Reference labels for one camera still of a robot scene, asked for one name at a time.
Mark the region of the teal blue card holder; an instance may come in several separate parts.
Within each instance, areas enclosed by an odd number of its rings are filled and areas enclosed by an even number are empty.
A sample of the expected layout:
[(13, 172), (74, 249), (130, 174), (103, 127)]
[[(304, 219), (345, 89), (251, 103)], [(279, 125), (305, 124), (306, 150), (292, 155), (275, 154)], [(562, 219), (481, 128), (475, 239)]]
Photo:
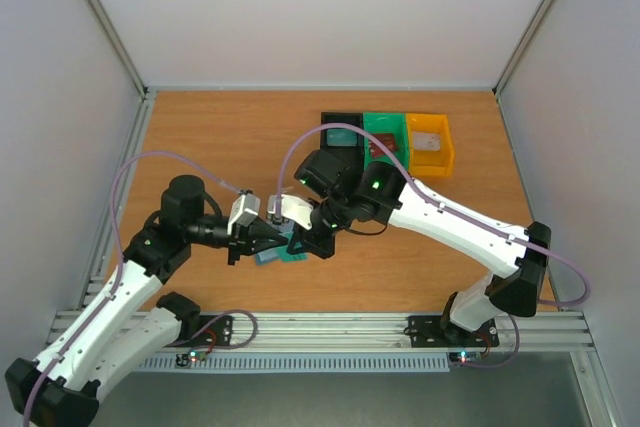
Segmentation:
[[(280, 233), (290, 240), (292, 237), (293, 227), (295, 223), (292, 221), (287, 221), (279, 226), (277, 229)], [(294, 263), (294, 262), (304, 262), (308, 260), (308, 255), (306, 253), (301, 254), (289, 254), (287, 252), (287, 246), (279, 246), (268, 249), (266, 251), (260, 252), (254, 256), (254, 261), (258, 266), (264, 266), (276, 261), (280, 261), (283, 263)]]

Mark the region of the red credit card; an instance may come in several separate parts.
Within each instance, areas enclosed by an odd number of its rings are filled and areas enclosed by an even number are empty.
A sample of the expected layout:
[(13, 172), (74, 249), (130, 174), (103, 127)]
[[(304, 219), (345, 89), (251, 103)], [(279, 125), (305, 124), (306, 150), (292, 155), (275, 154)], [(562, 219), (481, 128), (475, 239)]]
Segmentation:
[(386, 153), (381, 148), (381, 145), (383, 145), (389, 152), (393, 154), (399, 151), (398, 142), (393, 133), (375, 133), (373, 137), (376, 138), (378, 142), (369, 142), (368, 152), (372, 159), (386, 156)]

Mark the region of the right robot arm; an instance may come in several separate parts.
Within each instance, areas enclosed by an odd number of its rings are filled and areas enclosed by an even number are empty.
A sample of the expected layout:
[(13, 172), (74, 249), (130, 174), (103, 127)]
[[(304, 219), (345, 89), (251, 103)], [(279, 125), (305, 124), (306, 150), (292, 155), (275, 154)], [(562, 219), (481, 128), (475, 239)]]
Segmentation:
[(339, 232), (355, 221), (375, 221), (429, 237), (487, 269), (467, 290), (450, 296), (441, 319), (450, 342), (467, 341), (501, 313), (536, 315), (548, 265), (548, 226), (492, 219), (438, 194), (399, 166), (374, 161), (357, 169), (326, 150), (309, 154), (295, 177), (318, 198), (275, 197), (270, 213), (295, 224), (290, 252), (330, 258)]

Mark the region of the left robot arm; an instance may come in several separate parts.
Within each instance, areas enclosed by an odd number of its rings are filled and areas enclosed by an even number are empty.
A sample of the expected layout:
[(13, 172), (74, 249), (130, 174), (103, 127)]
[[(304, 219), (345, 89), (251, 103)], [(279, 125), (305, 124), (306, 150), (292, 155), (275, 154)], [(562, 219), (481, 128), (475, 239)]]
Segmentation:
[(125, 324), (191, 256), (193, 246), (224, 249), (228, 262), (286, 244), (258, 215), (260, 202), (242, 192), (223, 215), (193, 175), (172, 179), (160, 207), (124, 250), (121, 264), (66, 331), (33, 360), (5, 372), (14, 409), (27, 426), (88, 426), (108, 393), (145, 358), (164, 347), (228, 347), (203, 323), (201, 308), (176, 292), (160, 297), (132, 328)]

